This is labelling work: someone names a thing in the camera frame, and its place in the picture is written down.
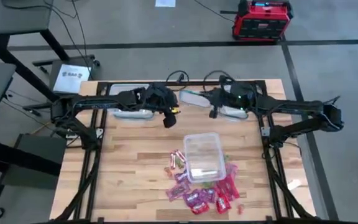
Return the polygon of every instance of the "wooden table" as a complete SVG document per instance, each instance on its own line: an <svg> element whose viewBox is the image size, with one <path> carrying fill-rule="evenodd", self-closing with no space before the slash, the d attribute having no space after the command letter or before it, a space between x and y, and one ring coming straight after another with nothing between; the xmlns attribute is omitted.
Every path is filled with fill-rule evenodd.
<svg viewBox="0 0 358 224"><path fill-rule="evenodd" d="M98 82L83 82L82 95L95 95ZM266 80L268 94L285 99L281 80ZM189 86L200 90L201 86ZM250 113L246 121L233 122L226 118L208 118L209 109L180 103L181 113L170 129L163 127L163 115L151 121L122 121L108 116L101 153L92 220L104 217L106 222L154 220L265 220L275 216L266 164L262 159L262 142L257 118ZM91 111L83 111L78 119L90 123ZM291 124L291 116L274 114L275 124ZM165 191L175 185L163 168L169 166L170 151L183 149L187 134L219 133L223 151L229 161L239 167L236 187L241 195L232 202L234 207L222 215L210 204L210 211L194 215L182 199L169 202ZM296 139L288 142L296 144ZM281 148L287 182L300 180L292 190L294 196L314 214L313 202L303 169L300 151L285 144ZM63 160L50 218L58 216L78 190L84 150L67 149ZM281 191L278 190L283 215L286 215ZM237 205L245 205L242 215Z"/></svg>

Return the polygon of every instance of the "gray concrete floor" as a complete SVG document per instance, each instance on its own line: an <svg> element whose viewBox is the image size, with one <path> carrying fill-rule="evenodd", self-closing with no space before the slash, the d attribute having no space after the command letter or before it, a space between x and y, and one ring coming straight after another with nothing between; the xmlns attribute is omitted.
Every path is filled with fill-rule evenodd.
<svg viewBox="0 0 358 224"><path fill-rule="evenodd" d="M215 11L235 10L238 0L200 0ZM55 5L73 14L72 5ZM288 40L358 39L358 1L291 1L295 18ZM175 8L155 8L154 0L80 0L77 7L88 44L133 42L185 42L231 40L231 23L199 6L193 0L177 1ZM76 43L82 44L78 21L65 17ZM71 44L56 16L50 29L62 44ZM46 45L37 34L17 35L11 46ZM193 47L175 49L89 50L101 61L99 80L165 79L174 70L185 70L191 78L203 78L221 69L236 78L281 78L289 99L295 99L280 46ZM306 100L330 99L341 95L345 128L339 133L316 132L316 140L335 206L341 220L358 222L358 45L291 46L301 90ZM13 54L42 80L48 77L31 65L33 60L54 58L52 51L23 51ZM69 55L78 55L74 50ZM45 98L17 74L10 89L43 101ZM15 96L12 101L33 103ZM48 114L40 122L48 121ZM13 144L19 133L29 133L40 124L19 112L0 105L0 142ZM307 145L301 138L301 145ZM318 215L324 217L313 165L303 154ZM48 219L52 190L7 188L0 206L7 209L0 223L30 223Z"/></svg>

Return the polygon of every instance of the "red portable battery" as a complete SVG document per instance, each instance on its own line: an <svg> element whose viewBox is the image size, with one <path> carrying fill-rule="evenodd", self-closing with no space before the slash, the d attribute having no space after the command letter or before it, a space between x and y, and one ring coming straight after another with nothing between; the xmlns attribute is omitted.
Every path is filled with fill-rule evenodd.
<svg viewBox="0 0 358 224"><path fill-rule="evenodd" d="M292 18L288 1L241 0L232 34L236 40L277 41Z"/></svg>

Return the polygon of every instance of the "red power station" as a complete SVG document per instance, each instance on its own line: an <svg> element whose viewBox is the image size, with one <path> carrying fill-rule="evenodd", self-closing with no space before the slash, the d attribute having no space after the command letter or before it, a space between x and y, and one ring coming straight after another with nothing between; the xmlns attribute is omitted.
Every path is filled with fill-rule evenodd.
<svg viewBox="0 0 358 224"><path fill-rule="evenodd" d="M288 1L241 0L233 26L236 40L277 41L292 19Z"/></svg>

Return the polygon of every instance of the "white paper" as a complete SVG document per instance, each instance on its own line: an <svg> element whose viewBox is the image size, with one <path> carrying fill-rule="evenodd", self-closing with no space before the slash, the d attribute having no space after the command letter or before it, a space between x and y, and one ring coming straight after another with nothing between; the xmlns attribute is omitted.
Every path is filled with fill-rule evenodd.
<svg viewBox="0 0 358 224"><path fill-rule="evenodd" d="M63 93L79 93L81 82L88 81L90 73L86 67L77 65L62 65L56 79L54 91Z"/></svg>
<svg viewBox="0 0 358 224"><path fill-rule="evenodd" d="M293 189L299 187L300 185L301 185L301 181L298 180L298 179L295 179L295 180L291 181L291 182L287 185L287 187L288 187L289 190L293 190Z"/></svg>
<svg viewBox="0 0 358 224"><path fill-rule="evenodd" d="M155 7L175 7L176 0L155 0Z"/></svg>

